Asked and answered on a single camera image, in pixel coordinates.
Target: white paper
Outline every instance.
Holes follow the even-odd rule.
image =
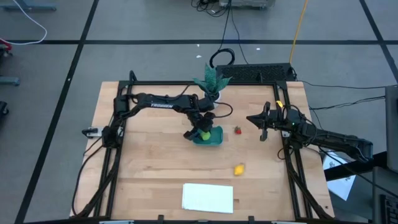
[[[347,163],[344,159],[336,156],[336,154],[333,152],[328,152],[328,154],[343,164]],[[326,155],[325,159],[323,160],[323,170],[329,169],[332,167],[336,167],[336,166],[341,166],[341,164]],[[354,179],[355,179],[355,175],[352,175],[350,177],[328,181],[328,183],[327,183],[328,188],[335,195],[337,195],[337,196],[341,197],[343,200],[347,201],[349,192],[351,191],[351,188],[354,183]]]
[[[234,212],[232,186],[210,184],[184,184],[182,208],[204,212]]]

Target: red strawberry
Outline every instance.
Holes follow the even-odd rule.
[[[242,134],[242,130],[241,130],[241,128],[238,127],[238,126],[235,127],[234,131],[235,131],[235,134]]]

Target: wooden tabletop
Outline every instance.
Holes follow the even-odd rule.
[[[102,84],[93,126],[108,125],[117,86],[117,82]],[[133,93],[174,96],[184,88],[138,85],[133,87]],[[310,119],[303,84],[290,82],[288,91],[290,102]],[[203,95],[197,86],[191,86],[186,92],[192,93],[200,98]],[[172,110],[146,108],[128,119],[112,219],[155,220],[158,215],[164,215],[166,220],[247,220],[253,215],[256,220],[294,220],[285,162],[277,157],[277,151],[282,148],[280,132],[269,129],[268,139],[260,142],[261,131],[246,120],[248,115],[259,114],[266,101],[275,109],[272,87],[227,86],[221,92],[221,101],[231,104],[234,111],[227,118],[214,119],[215,126],[224,129],[224,142],[220,147],[195,146],[184,139],[183,133],[192,128],[190,122],[184,114]],[[219,116],[229,113],[229,108],[220,105],[213,112]],[[235,135],[235,126],[241,127],[242,135]],[[94,140],[90,139],[87,147]],[[104,152],[105,149],[93,156],[82,172],[75,200],[77,211],[82,210],[98,188]],[[302,149],[301,155],[309,191],[325,211],[334,216],[319,155],[308,149]],[[242,163],[244,174],[234,176],[234,166]],[[182,209],[184,183],[233,186],[234,213]],[[298,188],[297,192],[304,217]],[[104,194],[102,215],[107,198],[108,192]]]

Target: yellow ball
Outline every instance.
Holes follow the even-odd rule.
[[[234,175],[242,175],[244,173],[244,164],[239,164],[234,168]]]
[[[200,137],[201,137],[204,141],[209,140],[209,139],[210,139],[210,136],[211,136],[210,132],[200,133]]]

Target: green plant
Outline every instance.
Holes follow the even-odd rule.
[[[201,81],[197,78],[194,78],[193,82],[195,82],[195,84],[197,84],[199,86],[199,88],[201,90],[203,90],[205,93],[207,93],[211,96],[216,96],[219,91],[221,91],[223,88],[225,88],[228,85],[228,82],[231,78],[232,77],[217,78],[216,70],[214,68],[210,68],[206,64],[206,66],[205,66],[205,81]]]

